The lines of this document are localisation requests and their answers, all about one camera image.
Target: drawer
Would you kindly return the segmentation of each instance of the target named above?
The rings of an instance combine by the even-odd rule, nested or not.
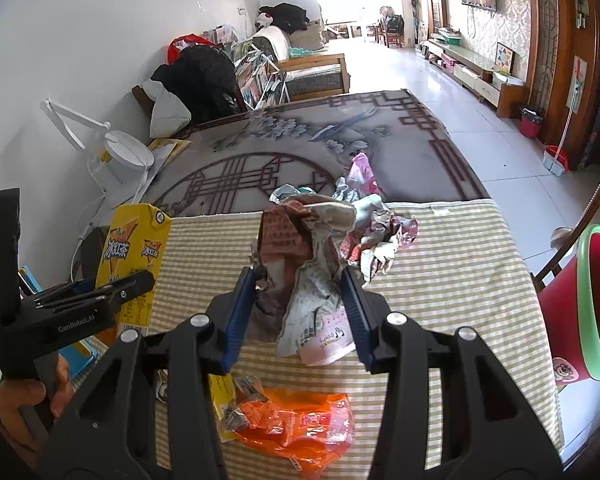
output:
[[[478,94],[483,96],[485,99],[487,99],[487,101],[490,102],[492,105],[494,105],[495,107],[498,106],[498,102],[500,101],[500,92],[498,92],[498,90],[495,87],[491,86],[489,83],[483,81],[482,79],[477,79],[475,81],[474,90],[477,91]]]
[[[454,76],[456,76],[460,81],[464,83],[468,88],[474,88],[475,82],[480,81],[478,79],[478,75],[473,72],[467,73],[463,70],[464,66],[456,65],[454,67]]]
[[[442,55],[444,54],[444,50],[442,50],[441,47],[433,44],[433,43],[427,43],[427,46],[429,47],[429,53],[430,54],[435,54],[438,57],[442,57]]]

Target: tile floor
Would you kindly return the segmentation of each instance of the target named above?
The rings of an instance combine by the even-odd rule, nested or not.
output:
[[[600,182],[600,167],[553,176],[542,164],[539,141],[523,137],[515,121],[497,118],[493,107],[413,50],[388,49],[372,38],[332,41],[330,49],[346,54],[351,92],[406,88],[438,117],[500,206],[527,267],[540,271],[554,253],[552,231],[577,224]],[[600,224],[600,211],[594,221]],[[573,384],[559,398],[566,460],[600,424],[600,383]]]

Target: human hand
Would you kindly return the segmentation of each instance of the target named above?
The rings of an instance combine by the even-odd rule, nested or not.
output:
[[[58,390],[51,399],[51,413],[55,418],[74,396],[74,388],[69,380],[69,363],[58,354],[56,366]],[[40,450],[40,443],[33,437],[20,415],[21,406],[35,406],[45,400],[46,388],[40,381],[32,379],[7,379],[0,382],[0,421],[10,437],[22,446],[34,451]]]

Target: wooden cabinet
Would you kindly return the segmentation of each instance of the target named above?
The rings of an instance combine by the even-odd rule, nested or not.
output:
[[[475,82],[478,80],[478,75],[472,74],[467,73],[462,65],[456,65],[454,67],[454,76],[456,76],[464,86],[471,90],[475,89]]]
[[[492,105],[495,107],[498,106],[498,102],[500,101],[500,91],[495,86],[491,86],[482,79],[478,79],[475,82],[474,89]]]
[[[445,45],[437,41],[424,43],[432,54],[446,56],[458,61],[453,70],[444,70],[456,82],[468,88],[481,99],[486,99],[496,107],[496,115],[500,118],[520,116],[520,105],[526,103],[527,89],[524,86],[504,84],[498,90],[491,84],[493,63],[476,52],[457,45]]]

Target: red plastic bag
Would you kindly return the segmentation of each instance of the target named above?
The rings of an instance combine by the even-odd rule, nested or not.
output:
[[[266,398],[238,404],[248,427],[236,431],[238,440],[263,453],[288,458],[307,480],[349,449],[353,413],[346,394],[314,394],[263,388]]]
[[[180,57],[180,51],[193,44],[214,46],[211,41],[202,38],[201,36],[196,36],[195,34],[181,36],[180,38],[171,41],[171,44],[167,49],[167,63],[171,64],[176,61],[176,59]]]

